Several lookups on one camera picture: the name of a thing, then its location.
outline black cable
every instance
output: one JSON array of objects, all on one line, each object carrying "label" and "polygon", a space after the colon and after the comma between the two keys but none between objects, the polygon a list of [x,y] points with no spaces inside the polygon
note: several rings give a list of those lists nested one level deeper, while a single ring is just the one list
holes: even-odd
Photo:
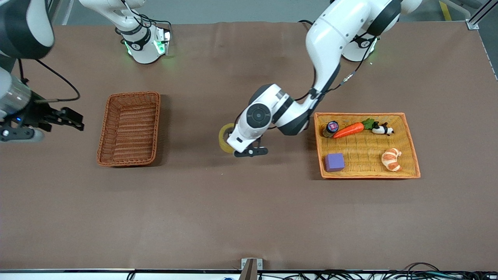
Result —
[{"label": "black cable", "polygon": [[334,90],[336,90],[336,89],[340,88],[340,86],[342,86],[342,85],[343,85],[344,83],[346,83],[349,79],[351,79],[351,77],[353,77],[353,76],[356,74],[356,72],[358,71],[358,69],[361,67],[361,65],[362,65],[362,64],[363,64],[363,62],[365,61],[365,58],[366,58],[366,56],[367,56],[368,52],[370,51],[370,48],[371,48],[371,46],[367,47],[367,50],[365,51],[365,54],[363,55],[362,60],[360,61],[360,63],[359,63],[359,64],[358,64],[358,66],[356,67],[356,69],[355,69],[353,72],[351,72],[351,74],[349,74],[346,78],[344,78],[344,79],[343,79],[343,81],[342,81],[341,83],[339,83],[339,85],[337,85],[337,87],[335,87],[335,88],[331,88],[331,89],[329,89],[329,90],[325,91],[325,92],[324,92],[324,94],[326,94],[326,93],[328,93],[328,92],[331,92],[331,91],[334,91]]},{"label": "black cable", "polygon": [[[121,0],[121,2],[123,3],[123,5],[125,5],[125,7],[126,7],[126,8],[129,8],[129,6],[127,6],[127,4],[126,4],[126,1],[125,1],[125,0]],[[142,26],[142,27],[144,27],[144,28],[149,28],[149,27],[150,27],[150,26],[143,25],[143,23],[142,23],[142,22],[143,22],[142,18],[140,18],[140,19],[141,19],[141,21],[138,21],[138,19],[137,19],[136,17],[133,17],[133,18],[135,19],[135,21],[136,21],[136,22],[137,22],[140,26]]]},{"label": "black cable", "polygon": [[384,277],[382,277],[382,280],[387,280],[387,279],[393,277],[396,274],[399,274],[399,271],[397,271],[397,270],[390,270],[390,271],[388,271],[388,272],[385,273]]},{"label": "black cable", "polygon": [[236,125],[236,124],[237,124],[237,121],[238,121],[238,120],[239,120],[239,118],[241,117],[242,112],[240,112],[240,113],[237,115],[237,117],[235,118],[234,125]]},{"label": "black cable", "polygon": [[52,102],[67,102],[67,101],[74,101],[80,99],[81,95],[78,89],[76,89],[71,82],[69,82],[66,78],[64,78],[61,74],[57,73],[54,69],[50,68],[48,65],[45,63],[41,62],[39,59],[35,59],[38,63],[40,63],[43,67],[47,68],[50,70],[50,72],[54,73],[57,77],[61,78],[64,82],[66,82],[73,90],[76,92],[76,97],[74,98],[66,98],[66,99],[48,99],[48,100],[39,100],[38,103],[52,103]]},{"label": "black cable", "polygon": [[343,271],[340,271],[340,270],[324,270],[324,271],[322,271],[322,274],[327,274],[327,275],[332,276],[333,278],[335,277],[339,280],[355,280],[348,273],[344,273]]},{"label": "black cable", "polygon": [[[121,2],[123,2],[123,4],[124,4],[124,5],[126,5],[126,1],[125,1],[125,0],[121,0]],[[131,8],[130,8],[130,10],[131,10],[131,12],[132,12],[133,14],[138,15],[138,16],[139,16],[142,20],[144,20],[144,19],[145,19],[145,21],[148,21],[150,24],[152,24],[153,22],[154,22],[154,23],[158,23],[158,22],[167,23],[167,24],[168,24],[168,26],[169,26],[169,31],[171,32],[171,36],[173,35],[173,30],[172,30],[172,27],[171,27],[171,22],[170,22],[170,21],[168,21],[168,20],[158,20],[158,19],[153,19],[153,18],[150,18],[150,17],[148,17],[147,15],[145,15],[145,14],[143,14],[143,13],[136,12],[136,11],[134,11],[134,10],[133,10],[133,9],[131,9]]]},{"label": "black cable", "polygon": [[323,276],[321,274],[315,274],[315,275],[317,278],[320,278],[321,280],[329,280],[330,279],[330,276],[327,279],[325,279],[325,278],[323,278]]},{"label": "black cable", "polygon": [[367,33],[368,33],[368,32],[365,32],[365,33],[361,34],[360,36],[358,36],[358,37],[354,38],[353,40],[351,40],[351,41],[350,41],[350,43],[351,43],[351,42],[354,42],[354,41],[356,41],[356,40],[358,40],[358,39],[360,39],[361,37],[365,36]]},{"label": "black cable", "polygon": [[285,278],[282,278],[282,280],[290,280],[292,277],[299,277],[300,275],[297,274],[297,275],[291,275],[291,276],[287,276]]},{"label": "black cable", "polygon": [[260,277],[272,277],[272,278],[277,278],[277,279],[284,279],[282,277],[278,277],[278,276],[273,276],[273,275],[263,275],[262,273],[259,274]]},{"label": "black cable", "polygon": [[300,20],[298,22],[305,22],[305,23],[309,23],[310,25],[313,25],[315,23],[315,22],[311,22],[311,21],[309,21],[307,19],[302,19],[302,20]]},{"label": "black cable", "polygon": [[135,272],[130,272],[128,273],[128,276],[126,276],[126,280],[133,280],[135,278]]},{"label": "black cable", "polygon": [[[316,82],[316,69],[315,69],[315,67],[313,67],[313,83],[311,84],[310,88],[313,88],[313,86],[315,85],[315,82]],[[308,94],[309,94],[309,92],[307,92],[305,95],[301,96],[300,98],[294,99],[294,100],[299,101],[299,100],[305,98],[306,96],[308,96]]]},{"label": "black cable", "polygon": [[420,265],[424,265],[424,266],[427,266],[427,267],[430,267],[436,271],[440,271],[437,267],[433,266],[432,264],[430,263],[422,263],[422,262],[418,262],[418,263],[412,263],[409,265],[408,267],[408,271],[412,270],[414,267],[416,266],[420,266]]},{"label": "black cable", "polygon": [[455,277],[451,275],[447,275],[444,273],[436,272],[436,271],[422,271],[422,272],[414,272],[414,275],[422,275],[424,278],[445,278],[445,279],[451,279],[451,280],[461,280],[461,277]]},{"label": "black cable", "polygon": [[355,271],[343,271],[343,273],[346,273],[346,274],[353,274],[353,275],[356,275],[358,276],[359,280],[365,280],[363,279],[363,277],[361,275],[359,275],[358,273],[356,273]]},{"label": "black cable", "polygon": [[308,278],[308,276],[304,275],[304,273],[300,273],[299,276],[304,280],[311,280],[310,278]]},{"label": "black cable", "polygon": [[24,70],[22,69],[22,61],[21,61],[21,59],[18,58],[17,62],[19,64],[19,74],[21,75],[21,82],[23,84],[27,84],[29,82],[29,80],[24,77]]}]

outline wire bundle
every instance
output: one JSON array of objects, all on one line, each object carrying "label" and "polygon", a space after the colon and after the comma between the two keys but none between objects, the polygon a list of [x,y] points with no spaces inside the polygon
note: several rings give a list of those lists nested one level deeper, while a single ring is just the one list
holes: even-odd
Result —
[{"label": "wire bundle", "polygon": [[[433,269],[430,271],[414,271],[413,269],[418,265],[425,265]],[[271,277],[281,280],[374,280],[375,276],[380,273],[368,273],[367,279],[362,275],[362,271],[350,271],[350,270],[324,270],[319,273],[313,273],[315,275],[314,279],[310,279],[302,272],[296,275],[291,275],[287,277],[278,277],[271,275],[259,274],[259,280],[262,277]],[[444,272],[440,271],[437,267],[429,263],[413,263],[407,266],[406,270],[390,270],[384,273],[380,280],[496,280],[498,279],[497,272],[468,272],[468,271],[452,271]]]},{"label": "wire bundle", "polygon": [[[145,27],[145,28],[149,28],[152,24],[157,24],[158,22],[159,22],[159,23],[167,23],[167,24],[168,24],[168,26],[169,26],[169,31],[170,31],[170,32],[172,32],[172,31],[171,31],[171,23],[170,23],[169,21],[167,21],[167,20],[157,20],[157,19],[152,19],[152,18],[150,18],[150,17],[146,16],[146,15],[145,15],[145,14],[143,14],[143,13],[139,13],[139,12],[136,12],[136,11],[132,10],[132,9],[129,7],[128,3],[126,3],[126,1],[125,1],[125,0],[121,0],[121,2],[123,2],[123,4],[124,4],[124,5],[126,6],[126,8],[128,9],[128,11],[130,11],[131,13],[133,13],[133,14],[135,14],[135,15],[138,15],[138,16],[140,17],[140,20],[138,20],[135,16],[133,17],[133,18],[136,20],[136,22],[138,22],[138,24],[140,24],[140,26]],[[149,26],[144,25],[144,24],[143,24],[143,22],[148,22],[148,23],[149,23]]]}]

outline croissant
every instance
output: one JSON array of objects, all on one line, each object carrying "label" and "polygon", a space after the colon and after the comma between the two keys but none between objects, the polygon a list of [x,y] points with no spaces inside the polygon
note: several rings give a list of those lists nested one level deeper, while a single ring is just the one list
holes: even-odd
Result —
[{"label": "croissant", "polygon": [[390,148],[382,154],[382,163],[389,171],[400,171],[402,168],[398,163],[401,152],[396,148]]}]

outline table surface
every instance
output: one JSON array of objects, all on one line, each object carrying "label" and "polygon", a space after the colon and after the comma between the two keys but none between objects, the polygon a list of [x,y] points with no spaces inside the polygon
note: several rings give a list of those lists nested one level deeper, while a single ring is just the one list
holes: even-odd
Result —
[{"label": "table surface", "polygon": [[[217,135],[261,85],[299,97],[313,68],[299,23],[174,26],[170,57],[135,63],[108,26],[55,27],[44,61],[82,93],[85,131],[0,145],[0,267],[496,270],[498,84],[463,22],[397,24],[317,112],[405,112],[421,179],[323,180],[313,126],[268,131],[235,158]],[[355,67],[344,61],[336,81]],[[74,93],[25,62],[45,98]],[[162,94],[152,166],[100,167],[110,94]]]}]

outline purple sponge block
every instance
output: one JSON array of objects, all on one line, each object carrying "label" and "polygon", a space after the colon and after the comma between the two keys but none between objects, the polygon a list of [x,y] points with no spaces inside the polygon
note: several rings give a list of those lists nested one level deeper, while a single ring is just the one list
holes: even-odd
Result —
[{"label": "purple sponge block", "polygon": [[342,153],[330,153],[325,156],[325,170],[337,172],[344,169],[344,157]]}]

